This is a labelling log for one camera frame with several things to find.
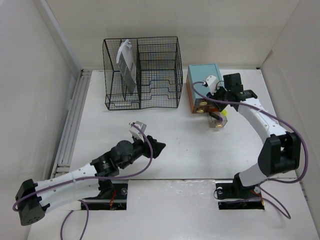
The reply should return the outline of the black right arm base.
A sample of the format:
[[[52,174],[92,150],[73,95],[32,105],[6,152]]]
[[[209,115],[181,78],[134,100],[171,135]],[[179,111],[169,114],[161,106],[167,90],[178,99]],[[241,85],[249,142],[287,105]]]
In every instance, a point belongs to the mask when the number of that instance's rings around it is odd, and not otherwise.
[[[238,174],[233,180],[216,181],[214,197],[219,210],[265,209],[259,185],[243,186]]]

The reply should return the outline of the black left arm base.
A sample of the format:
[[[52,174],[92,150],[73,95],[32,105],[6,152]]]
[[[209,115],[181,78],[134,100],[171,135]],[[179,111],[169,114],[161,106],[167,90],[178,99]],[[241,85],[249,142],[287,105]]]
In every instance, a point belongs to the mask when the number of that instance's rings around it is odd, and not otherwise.
[[[83,199],[89,210],[125,211],[127,209],[128,180],[111,180],[106,190],[95,197]]]

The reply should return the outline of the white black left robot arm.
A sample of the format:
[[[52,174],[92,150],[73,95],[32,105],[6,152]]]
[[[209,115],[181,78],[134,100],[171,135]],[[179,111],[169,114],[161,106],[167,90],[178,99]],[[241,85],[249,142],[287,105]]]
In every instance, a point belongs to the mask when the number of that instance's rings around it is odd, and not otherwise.
[[[165,147],[165,143],[150,135],[146,140],[122,140],[77,170],[38,182],[25,180],[12,208],[18,212],[20,224],[29,226],[65,204],[86,198],[107,198],[114,188],[112,181],[119,179],[120,170],[142,156],[157,158]]]

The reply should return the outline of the grey paper swatch booklet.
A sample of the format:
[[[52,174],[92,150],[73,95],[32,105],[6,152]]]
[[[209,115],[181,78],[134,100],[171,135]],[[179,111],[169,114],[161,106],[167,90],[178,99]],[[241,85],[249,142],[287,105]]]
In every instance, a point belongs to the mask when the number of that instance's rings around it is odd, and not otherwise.
[[[132,94],[137,85],[137,66],[133,58],[132,44],[129,39],[121,43],[117,52],[116,63],[128,91]]]

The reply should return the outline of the purple cap black highlighter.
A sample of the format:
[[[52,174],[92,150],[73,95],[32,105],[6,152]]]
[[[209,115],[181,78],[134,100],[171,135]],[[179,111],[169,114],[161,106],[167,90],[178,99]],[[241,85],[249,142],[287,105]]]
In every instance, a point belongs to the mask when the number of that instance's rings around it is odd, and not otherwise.
[[[216,124],[221,124],[223,121],[223,118],[219,114],[216,114],[214,112],[209,112],[209,116],[210,116],[211,120],[213,122],[215,122]]]

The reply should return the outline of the yellow cap black highlighter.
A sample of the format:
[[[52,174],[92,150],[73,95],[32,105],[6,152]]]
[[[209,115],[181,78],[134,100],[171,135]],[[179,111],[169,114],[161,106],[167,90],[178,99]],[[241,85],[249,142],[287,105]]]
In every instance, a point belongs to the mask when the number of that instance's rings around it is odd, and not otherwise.
[[[224,117],[226,117],[228,115],[228,112],[224,109],[220,112],[220,114]]]

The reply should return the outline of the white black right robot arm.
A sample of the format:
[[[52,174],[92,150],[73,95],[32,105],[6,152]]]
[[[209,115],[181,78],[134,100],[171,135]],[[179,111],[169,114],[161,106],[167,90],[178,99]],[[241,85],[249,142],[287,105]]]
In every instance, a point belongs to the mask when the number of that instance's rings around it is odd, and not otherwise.
[[[273,118],[265,114],[258,96],[245,90],[239,73],[223,76],[223,85],[209,75],[205,85],[207,97],[222,112],[227,105],[241,114],[259,135],[263,146],[257,163],[236,173],[231,183],[216,184],[218,200],[248,199],[259,194],[259,184],[269,177],[296,170],[300,165],[301,140],[294,132],[286,131]]]

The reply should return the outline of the clear plastic drawer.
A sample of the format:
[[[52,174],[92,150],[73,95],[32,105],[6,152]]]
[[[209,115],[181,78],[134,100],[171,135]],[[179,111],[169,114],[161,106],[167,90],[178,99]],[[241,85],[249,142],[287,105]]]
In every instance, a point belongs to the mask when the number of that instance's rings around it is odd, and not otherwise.
[[[208,108],[206,106],[195,106],[192,111],[193,114],[203,114],[207,112]]]
[[[210,102],[208,102],[206,99],[203,98],[197,98],[194,102],[195,106],[207,106],[210,105]]]
[[[223,128],[227,122],[228,112],[224,109],[219,111],[218,109],[212,109],[208,112],[207,120],[210,128]]]

